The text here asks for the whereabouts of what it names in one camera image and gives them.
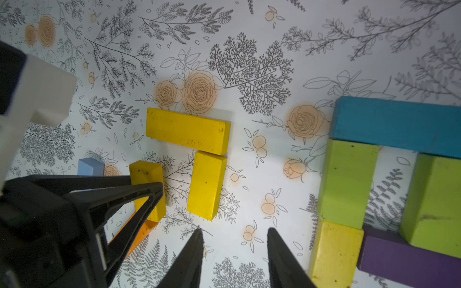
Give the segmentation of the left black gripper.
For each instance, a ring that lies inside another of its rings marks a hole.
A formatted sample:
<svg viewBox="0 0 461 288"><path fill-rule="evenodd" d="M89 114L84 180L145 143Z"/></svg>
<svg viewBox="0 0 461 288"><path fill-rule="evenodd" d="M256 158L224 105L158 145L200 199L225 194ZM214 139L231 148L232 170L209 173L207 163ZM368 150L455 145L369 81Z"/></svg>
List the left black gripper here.
<svg viewBox="0 0 461 288"><path fill-rule="evenodd" d="M108 244L104 225L145 190L129 176L31 175L5 183L1 197L1 287L110 286L160 194Z"/></svg>

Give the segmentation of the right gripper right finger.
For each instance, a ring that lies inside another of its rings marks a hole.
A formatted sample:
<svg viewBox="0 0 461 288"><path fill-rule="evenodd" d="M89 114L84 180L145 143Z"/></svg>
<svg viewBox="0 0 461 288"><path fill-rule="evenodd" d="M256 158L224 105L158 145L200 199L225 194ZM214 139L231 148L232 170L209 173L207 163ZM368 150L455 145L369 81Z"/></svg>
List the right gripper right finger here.
<svg viewBox="0 0 461 288"><path fill-rule="evenodd" d="M267 234L271 288L316 288L275 228Z"/></svg>

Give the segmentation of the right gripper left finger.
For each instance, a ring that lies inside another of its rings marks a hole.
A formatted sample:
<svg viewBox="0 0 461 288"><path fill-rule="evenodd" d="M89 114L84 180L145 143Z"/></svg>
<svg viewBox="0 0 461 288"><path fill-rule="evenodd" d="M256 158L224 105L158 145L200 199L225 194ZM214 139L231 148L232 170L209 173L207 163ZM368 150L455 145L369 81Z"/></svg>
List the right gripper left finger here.
<svg viewBox="0 0 461 288"><path fill-rule="evenodd" d="M197 228L177 256L158 288L198 288L202 269L204 240Z"/></svg>

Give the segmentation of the light blue block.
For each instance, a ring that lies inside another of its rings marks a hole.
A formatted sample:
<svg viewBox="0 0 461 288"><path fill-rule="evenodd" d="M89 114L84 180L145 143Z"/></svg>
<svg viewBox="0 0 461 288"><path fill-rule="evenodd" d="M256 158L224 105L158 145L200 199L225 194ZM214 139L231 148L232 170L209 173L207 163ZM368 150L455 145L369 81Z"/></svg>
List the light blue block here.
<svg viewBox="0 0 461 288"><path fill-rule="evenodd" d="M94 158L82 158L78 162L79 176L103 176L104 163Z"/></svg>

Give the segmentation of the small yellow block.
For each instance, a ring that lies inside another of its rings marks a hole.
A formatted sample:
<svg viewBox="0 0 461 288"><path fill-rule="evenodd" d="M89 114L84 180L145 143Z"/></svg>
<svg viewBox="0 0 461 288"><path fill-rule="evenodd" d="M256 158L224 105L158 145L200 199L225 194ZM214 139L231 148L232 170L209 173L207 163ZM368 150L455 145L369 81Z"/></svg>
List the small yellow block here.
<svg viewBox="0 0 461 288"><path fill-rule="evenodd" d="M134 200L136 211L148 200L146 193L155 191L156 196L160 194L160 183L164 186L163 168L161 164L139 160L129 165L130 180L132 185L141 186L145 192L142 197ZM147 220L158 223L166 215L166 196L162 187L162 198L157 202Z"/></svg>
<svg viewBox="0 0 461 288"><path fill-rule="evenodd" d="M217 215L227 164L225 156L198 151L194 155L193 173L187 211L212 221Z"/></svg>

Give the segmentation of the long yellow block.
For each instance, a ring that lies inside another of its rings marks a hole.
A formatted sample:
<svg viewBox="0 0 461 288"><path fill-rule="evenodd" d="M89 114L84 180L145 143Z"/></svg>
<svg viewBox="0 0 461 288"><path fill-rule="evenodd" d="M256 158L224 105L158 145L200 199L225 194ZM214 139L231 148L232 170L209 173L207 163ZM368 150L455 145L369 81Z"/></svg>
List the long yellow block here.
<svg viewBox="0 0 461 288"><path fill-rule="evenodd" d="M320 220L308 276L317 288L350 288L364 230Z"/></svg>
<svg viewBox="0 0 461 288"><path fill-rule="evenodd" d="M199 116L148 108L146 136L170 144L224 156L231 124Z"/></svg>

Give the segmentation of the purple block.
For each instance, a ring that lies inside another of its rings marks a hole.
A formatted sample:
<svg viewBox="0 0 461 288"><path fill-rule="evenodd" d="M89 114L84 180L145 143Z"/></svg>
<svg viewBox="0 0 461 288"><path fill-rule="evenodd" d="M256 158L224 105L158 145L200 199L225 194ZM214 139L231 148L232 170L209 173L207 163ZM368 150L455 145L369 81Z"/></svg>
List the purple block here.
<svg viewBox="0 0 461 288"><path fill-rule="evenodd" d="M459 288L461 260L417 248L400 235L364 227L360 271L413 288Z"/></svg>

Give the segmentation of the lime green block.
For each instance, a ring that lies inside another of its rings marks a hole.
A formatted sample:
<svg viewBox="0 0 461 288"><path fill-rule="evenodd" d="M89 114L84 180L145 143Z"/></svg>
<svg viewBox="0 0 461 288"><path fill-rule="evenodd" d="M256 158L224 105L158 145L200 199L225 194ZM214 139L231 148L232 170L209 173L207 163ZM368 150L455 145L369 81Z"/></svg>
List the lime green block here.
<svg viewBox="0 0 461 288"><path fill-rule="evenodd" d="M319 218L361 229L379 146L330 139L322 172Z"/></svg>
<svg viewBox="0 0 461 288"><path fill-rule="evenodd" d="M461 161L419 154L399 233L412 246L461 256Z"/></svg>

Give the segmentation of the teal block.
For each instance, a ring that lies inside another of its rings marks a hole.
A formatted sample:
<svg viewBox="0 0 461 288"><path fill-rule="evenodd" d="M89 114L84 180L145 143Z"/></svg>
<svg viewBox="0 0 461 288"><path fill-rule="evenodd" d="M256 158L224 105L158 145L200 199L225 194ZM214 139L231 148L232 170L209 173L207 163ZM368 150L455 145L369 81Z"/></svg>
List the teal block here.
<svg viewBox="0 0 461 288"><path fill-rule="evenodd" d="M373 98L337 100L330 138L461 157L461 109Z"/></svg>

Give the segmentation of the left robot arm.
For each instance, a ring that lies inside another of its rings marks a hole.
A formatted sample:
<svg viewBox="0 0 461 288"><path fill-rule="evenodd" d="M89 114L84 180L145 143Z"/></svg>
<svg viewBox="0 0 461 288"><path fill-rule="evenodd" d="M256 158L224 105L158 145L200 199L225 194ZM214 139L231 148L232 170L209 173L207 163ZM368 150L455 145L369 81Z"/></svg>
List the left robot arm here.
<svg viewBox="0 0 461 288"><path fill-rule="evenodd" d="M128 176L6 178L31 123L68 116L76 77L1 43L1 286L106 288L163 195Z"/></svg>

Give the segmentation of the orange block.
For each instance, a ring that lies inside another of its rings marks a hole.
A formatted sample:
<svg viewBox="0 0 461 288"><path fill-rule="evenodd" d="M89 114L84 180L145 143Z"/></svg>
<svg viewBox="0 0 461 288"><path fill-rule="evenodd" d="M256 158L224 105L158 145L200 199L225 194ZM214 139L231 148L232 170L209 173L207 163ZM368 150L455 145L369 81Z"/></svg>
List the orange block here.
<svg viewBox="0 0 461 288"><path fill-rule="evenodd" d="M122 231L135 214L134 208L120 208L104 225L104 232L107 243L110 244L115 237ZM129 256L141 242L156 228L157 222L146 220L136 234L132 245L127 253Z"/></svg>

